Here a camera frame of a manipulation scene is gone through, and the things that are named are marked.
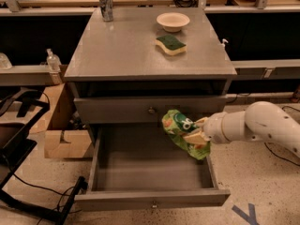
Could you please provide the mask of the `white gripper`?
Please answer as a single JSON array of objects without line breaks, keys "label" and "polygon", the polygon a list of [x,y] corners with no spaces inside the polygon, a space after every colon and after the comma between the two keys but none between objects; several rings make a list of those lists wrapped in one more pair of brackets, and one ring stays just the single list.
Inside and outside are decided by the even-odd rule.
[{"label": "white gripper", "polygon": [[201,128],[203,127],[203,132],[198,131],[195,133],[190,133],[184,136],[184,140],[187,143],[195,145],[206,145],[209,140],[212,143],[225,143],[226,138],[222,131],[222,120],[225,116],[225,112],[214,113],[210,117],[202,117],[194,122],[194,124]]}]

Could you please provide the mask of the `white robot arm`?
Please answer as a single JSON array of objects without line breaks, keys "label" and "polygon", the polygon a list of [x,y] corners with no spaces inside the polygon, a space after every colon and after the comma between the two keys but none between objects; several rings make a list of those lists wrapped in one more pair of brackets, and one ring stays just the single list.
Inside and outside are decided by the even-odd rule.
[{"label": "white robot arm", "polygon": [[183,136],[188,143],[277,143],[300,157],[300,125],[270,102],[255,102],[241,112],[214,113],[195,124],[198,128]]}]

